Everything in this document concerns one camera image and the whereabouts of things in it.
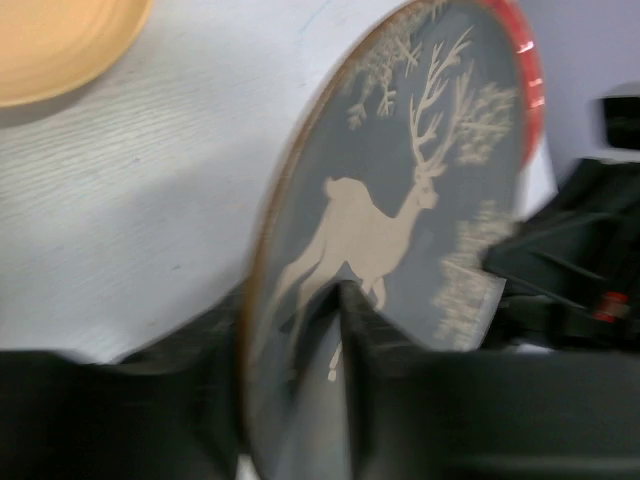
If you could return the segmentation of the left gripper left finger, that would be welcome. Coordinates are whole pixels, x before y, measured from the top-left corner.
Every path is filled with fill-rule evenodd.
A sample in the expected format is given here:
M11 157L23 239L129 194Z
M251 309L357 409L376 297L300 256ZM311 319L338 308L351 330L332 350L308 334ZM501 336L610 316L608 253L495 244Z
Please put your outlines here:
M2 477L237 478L254 456L240 406L243 300L236 286L113 364L3 351Z

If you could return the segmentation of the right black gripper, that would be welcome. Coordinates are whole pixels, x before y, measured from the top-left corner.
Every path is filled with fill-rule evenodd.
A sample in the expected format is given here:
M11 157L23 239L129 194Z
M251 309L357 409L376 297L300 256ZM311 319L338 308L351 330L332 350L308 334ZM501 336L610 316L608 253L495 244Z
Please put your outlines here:
M639 166L582 160L558 193L487 250L506 281L499 345L639 347Z

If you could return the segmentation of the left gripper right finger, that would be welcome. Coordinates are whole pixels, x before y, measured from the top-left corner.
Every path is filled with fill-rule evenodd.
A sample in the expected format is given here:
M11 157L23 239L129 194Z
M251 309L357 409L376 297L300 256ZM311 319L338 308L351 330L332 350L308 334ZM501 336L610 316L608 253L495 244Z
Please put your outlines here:
M355 479L635 479L639 362L438 352L339 287Z

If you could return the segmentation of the red and teal floral plate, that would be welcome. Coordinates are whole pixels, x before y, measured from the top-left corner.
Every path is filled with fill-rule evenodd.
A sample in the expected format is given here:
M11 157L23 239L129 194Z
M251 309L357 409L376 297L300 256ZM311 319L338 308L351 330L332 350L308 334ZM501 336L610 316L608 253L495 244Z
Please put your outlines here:
M531 26L516 1L485 1L489 11L506 31L515 53L525 105L525 153L522 166L527 166L544 134L544 78Z

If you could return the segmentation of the grey reindeer plate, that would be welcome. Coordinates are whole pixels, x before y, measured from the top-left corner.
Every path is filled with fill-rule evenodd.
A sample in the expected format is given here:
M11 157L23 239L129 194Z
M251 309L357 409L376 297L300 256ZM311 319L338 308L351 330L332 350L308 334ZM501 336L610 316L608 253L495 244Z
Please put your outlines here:
M243 423L263 479L348 479L339 287L414 344L477 348L480 267L525 166L513 45L485 1L409 1L355 44L274 182L240 317Z

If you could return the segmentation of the orange round bear plate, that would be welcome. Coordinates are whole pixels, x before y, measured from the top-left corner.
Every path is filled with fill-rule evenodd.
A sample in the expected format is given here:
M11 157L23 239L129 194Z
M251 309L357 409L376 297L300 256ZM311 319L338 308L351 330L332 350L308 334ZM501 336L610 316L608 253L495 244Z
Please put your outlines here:
M144 28L151 1L3 1L1 106L68 93L104 73Z

